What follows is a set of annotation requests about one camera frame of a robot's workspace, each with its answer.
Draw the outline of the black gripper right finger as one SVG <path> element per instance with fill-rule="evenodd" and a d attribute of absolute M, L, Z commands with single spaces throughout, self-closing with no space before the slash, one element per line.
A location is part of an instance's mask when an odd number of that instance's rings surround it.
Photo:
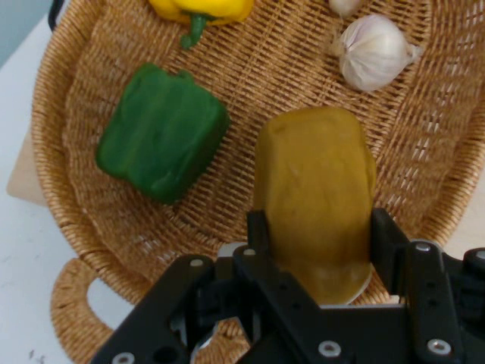
<path fill-rule="evenodd" d="M 371 261 L 404 301 L 406 363 L 484 361 L 484 249 L 462 259 L 429 240 L 410 240 L 382 208 L 371 213 Z"/>

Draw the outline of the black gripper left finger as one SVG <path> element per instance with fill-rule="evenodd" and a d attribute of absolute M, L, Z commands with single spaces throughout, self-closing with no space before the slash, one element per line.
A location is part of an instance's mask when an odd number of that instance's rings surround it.
<path fill-rule="evenodd" d="M 320 307 L 269 254 L 262 211 L 232 256 L 176 259 L 93 357 L 95 363 L 192 363 L 226 319 L 242 325 L 244 363 L 317 363 Z"/>

